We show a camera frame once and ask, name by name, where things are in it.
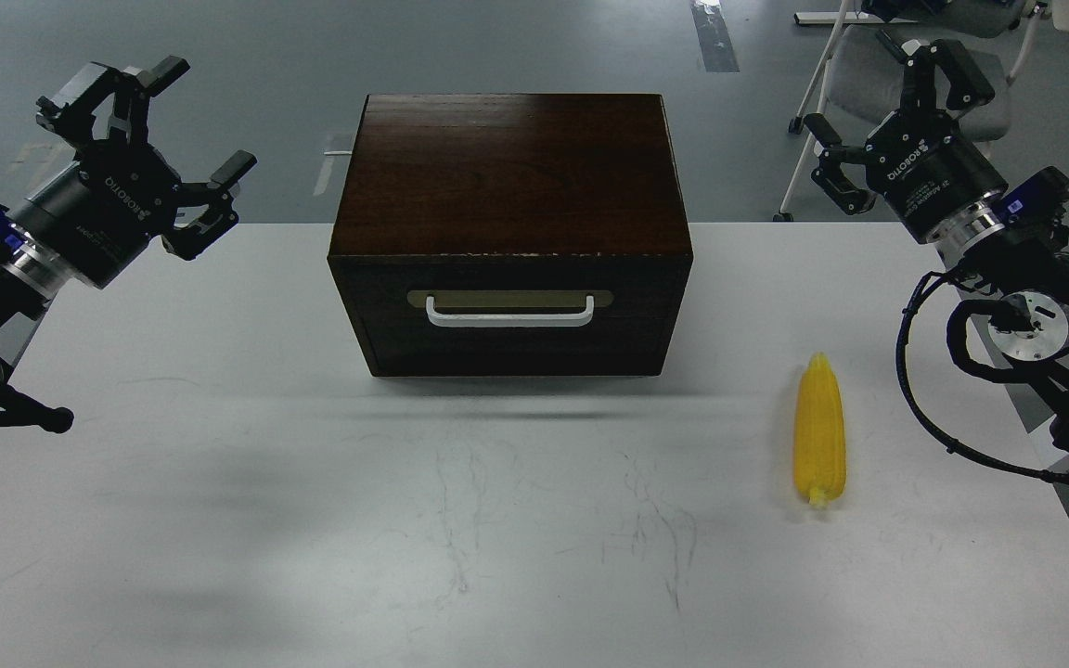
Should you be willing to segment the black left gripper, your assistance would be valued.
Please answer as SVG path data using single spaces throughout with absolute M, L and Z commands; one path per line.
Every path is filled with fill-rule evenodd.
M 35 122 L 71 147 L 148 145 L 149 106 L 154 97 L 190 71 L 179 56 L 151 69 L 90 62 L 55 97 L 38 97 Z M 95 111 L 113 102 L 107 135 L 94 136 Z M 201 208 L 186 226 L 161 234 L 165 250 L 193 261 L 238 223 L 234 211 L 238 183 L 254 168 L 255 156 L 238 149 L 207 182 L 184 183 L 160 153 L 94 153 L 76 160 L 9 211 L 14 226 L 51 250 L 77 278 L 103 289 L 148 249 L 179 209 Z

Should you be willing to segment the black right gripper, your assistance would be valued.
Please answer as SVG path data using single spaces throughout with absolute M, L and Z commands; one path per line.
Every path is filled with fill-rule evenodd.
M 876 41 L 895 63 L 886 71 L 902 73 L 882 90 L 880 115 L 886 118 L 867 136 L 872 151 L 846 147 L 826 116 L 806 114 L 803 126 L 819 144 L 811 178 L 848 215 L 872 209 L 878 195 L 926 244 L 949 217 L 1009 189 L 952 118 L 996 100 L 997 88 L 958 38 L 900 42 L 895 31 L 881 30 Z M 866 166 L 870 190 L 847 177 L 845 164 Z

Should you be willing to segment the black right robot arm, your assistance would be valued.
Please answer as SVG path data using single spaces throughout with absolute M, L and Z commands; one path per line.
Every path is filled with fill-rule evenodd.
M 909 409 L 946 450 L 986 467 L 1069 486 L 1069 473 L 988 456 L 926 416 L 908 380 L 907 346 L 921 304 L 943 283 L 969 291 L 946 325 L 952 364 L 989 383 L 1025 385 L 1053 411 L 1053 445 L 1069 454 L 1069 178 L 1048 166 L 1021 186 L 1005 178 L 961 130 L 961 118 L 993 100 L 994 88 L 962 42 L 899 44 L 876 33 L 883 64 L 899 72 L 899 99 L 859 147 L 823 114 L 803 122 L 819 144 L 814 182 L 845 214 L 885 201 L 913 239 L 936 246 L 945 271 L 912 292 L 895 344 Z

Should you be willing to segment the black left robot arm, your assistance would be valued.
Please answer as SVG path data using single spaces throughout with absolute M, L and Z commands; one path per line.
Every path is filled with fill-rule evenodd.
M 159 239 L 193 261 L 238 223 L 238 182 L 255 165 L 239 149 L 208 181 L 190 183 L 149 140 L 149 106 L 189 71 L 169 56 L 149 69 L 92 62 L 52 97 L 35 122 L 72 149 L 71 164 L 16 207 L 0 204 L 0 333 L 14 320 L 38 323 L 72 279 L 102 290 Z M 68 407 L 14 389 L 20 355 L 0 348 L 0 428 L 63 434 Z

